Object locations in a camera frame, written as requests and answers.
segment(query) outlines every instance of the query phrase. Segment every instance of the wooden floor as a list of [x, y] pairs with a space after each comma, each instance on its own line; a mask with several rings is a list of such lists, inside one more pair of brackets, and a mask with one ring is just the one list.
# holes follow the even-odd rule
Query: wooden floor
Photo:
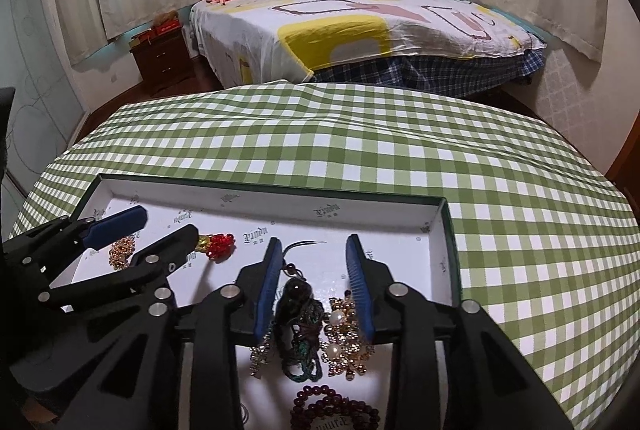
[[182, 96], [184, 94], [196, 94], [198, 92], [211, 92], [213, 90], [223, 89], [222, 84], [220, 84], [211, 67], [209, 67], [206, 58], [194, 58], [193, 69], [196, 74], [195, 77], [187, 78], [186, 80], [170, 87], [156, 90], [155, 92], [150, 92], [144, 82], [125, 90], [122, 94], [117, 95], [89, 115], [80, 129], [78, 137], [76, 137], [76, 142], [98, 128], [111, 114], [123, 105], [147, 102], [148, 100], [156, 100], [158, 98], [168, 98], [170, 96]]
[[[195, 71], [195, 77], [187, 78], [171, 87], [166, 87], [162, 90], [158, 90], [154, 93], [149, 93], [148, 87], [142, 82], [137, 84], [129, 90], [126, 90], [122, 94], [116, 96], [111, 101], [105, 103], [95, 112], [91, 113], [84, 125], [80, 129], [76, 142], [80, 141], [83, 137], [90, 134], [102, 123], [104, 123], [111, 114], [118, 110], [121, 106], [128, 103], [146, 102], [148, 100], [156, 100], [158, 98], [168, 98], [169, 96], [182, 96], [184, 94], [196, 94], [198, 92], [211, 92], [213, 90], [222, 90], [222, 84], [216, 78], [216, 75], [211, 70], [207, 59], [204, 57], [198, 57], [193, 59], [193, 68]], [[481, 94], [475, 94], [465, 98], [470, 102], [482, 103], [484, 105], [491, 105], [503, 110], [509, 110], [511, 112], [517, 112], [530, 118], [540, 119], [532, 110], [526, 107], [523, 103], [520, 103], [510, 94], [507, 94], [501, 89], [492, 89], [488, 92], [482, 92]]]

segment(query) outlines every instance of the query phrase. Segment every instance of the nightstand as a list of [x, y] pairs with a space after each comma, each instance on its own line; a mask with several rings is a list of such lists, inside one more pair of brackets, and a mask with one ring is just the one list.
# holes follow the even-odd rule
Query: nightstand
[[150, 94], [195, 76], [182, 29], [143, 41], [131, 49]]

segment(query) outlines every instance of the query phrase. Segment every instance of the white blanket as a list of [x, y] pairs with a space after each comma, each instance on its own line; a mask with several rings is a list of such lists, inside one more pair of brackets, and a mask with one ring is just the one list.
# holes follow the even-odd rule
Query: white blanket
[[392, 55], [511, 57], [545, 45], [503, 15], [460, 0], [231, 0], [193, 6], [200, 53], [224, 87]]

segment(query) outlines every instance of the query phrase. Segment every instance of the red beaded ornament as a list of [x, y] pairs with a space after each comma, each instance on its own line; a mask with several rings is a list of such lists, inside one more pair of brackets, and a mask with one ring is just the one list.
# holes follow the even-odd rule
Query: red beaded ornament
[[[309, 396], [324, 397], [315, 403], [310, 403], [305, 409], [305, 403]], [[377, 430], [380, 422], [377, 409], [372, 408], [364, 401], [354, 401], [353, 399], [349, 400], [348, 397], [342, 397], [328, 385], [313, 387], [306, 385], [293, 400], [293, 409], [290, 413], [292, 430], [309, 430], [311, 422], [316, 417], [323, 418], [332, 415], [350, 416], [354, 430]]]
[[236, 240], [231, 233], [223, 235], [200, 235], [196, 251], [205, 253], [214, 262], [221, 262], [231, 256], [236, 248]]

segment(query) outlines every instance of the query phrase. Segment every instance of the blue gripper pad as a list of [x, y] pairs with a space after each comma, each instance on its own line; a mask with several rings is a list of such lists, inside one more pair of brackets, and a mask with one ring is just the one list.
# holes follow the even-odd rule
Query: blue gripper pad
[[371, 295], [362, 270], [362, 259], [365, 258], [358, 236], [350, 235], [349, 238], [347, 238], [346, 261], [351, 296], [356, 304], [356, 314], [360, 330], [364, 334], [366, 341], [372, 342], [376, 330], [373, 325]]
[[85, 248], [101, 250], [144, 228], [147, 219], [146, 210], [142, 206], [134, 206], [91, 224], [82, 237], [82, 243]]
[[264, 273], [264, 281], [255, 303], [254, 336], [261, 341], [269, 330], [271, 317], [273, 316], [273, 303], [276, 298], [276, 288], [284, 258], [282, 256], [282, 243], [278, 238], [269, 241], [267, 253], [264, 255], [267, 267]]

